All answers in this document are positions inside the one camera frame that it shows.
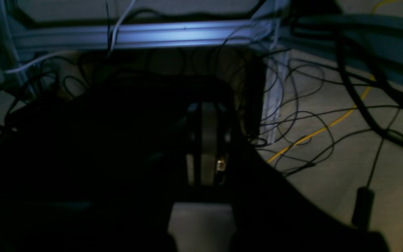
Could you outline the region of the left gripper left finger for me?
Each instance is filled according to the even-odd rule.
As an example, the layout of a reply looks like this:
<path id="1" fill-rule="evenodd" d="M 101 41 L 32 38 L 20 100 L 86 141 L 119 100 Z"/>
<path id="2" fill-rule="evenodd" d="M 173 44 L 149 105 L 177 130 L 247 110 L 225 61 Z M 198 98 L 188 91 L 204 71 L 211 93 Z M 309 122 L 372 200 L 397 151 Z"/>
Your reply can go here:
<path id="1" fill-rule="evenodd" d="M 200 102 L 190 103 L 177 121 L 175 176 L 179 186 L 195 183 L 195 159 L 199 153 Z"/>

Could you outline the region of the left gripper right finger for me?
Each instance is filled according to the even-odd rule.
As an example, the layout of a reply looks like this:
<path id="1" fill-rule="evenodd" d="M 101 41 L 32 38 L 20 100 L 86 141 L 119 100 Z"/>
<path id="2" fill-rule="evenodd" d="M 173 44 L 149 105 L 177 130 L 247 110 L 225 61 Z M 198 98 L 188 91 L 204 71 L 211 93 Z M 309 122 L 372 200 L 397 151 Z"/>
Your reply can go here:
<path id="1" fill-rule="evenodd" d="M 231 115 L 222 104 L 201 104 L 201 184 L 213 186 L 222 181 L 231 142 Z"/>

